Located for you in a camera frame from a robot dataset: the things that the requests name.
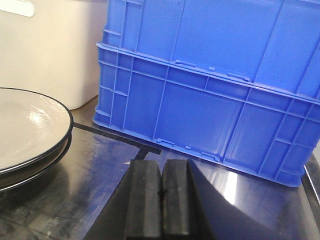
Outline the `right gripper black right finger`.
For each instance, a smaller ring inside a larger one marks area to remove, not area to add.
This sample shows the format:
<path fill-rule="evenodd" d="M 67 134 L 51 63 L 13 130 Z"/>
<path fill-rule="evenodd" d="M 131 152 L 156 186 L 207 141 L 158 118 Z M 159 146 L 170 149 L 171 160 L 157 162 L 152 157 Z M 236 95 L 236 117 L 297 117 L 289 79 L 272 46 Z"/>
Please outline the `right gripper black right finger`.
<path fill-rule="evenodd" d="M 191 160 L 166 161 L 162 191 L 166 240 L 285 239 L 229 203 Z"/>

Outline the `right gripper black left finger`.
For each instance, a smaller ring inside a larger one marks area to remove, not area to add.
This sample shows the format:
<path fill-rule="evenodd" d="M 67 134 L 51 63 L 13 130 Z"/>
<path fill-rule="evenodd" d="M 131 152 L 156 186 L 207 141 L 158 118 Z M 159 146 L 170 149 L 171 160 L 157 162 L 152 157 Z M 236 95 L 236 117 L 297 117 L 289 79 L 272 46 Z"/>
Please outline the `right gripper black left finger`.
<path fill-rule="evenodd" d="M 161 186 L 161 174 L 156 161 L 131 161 L 84 239 L 161 239 Z"/>

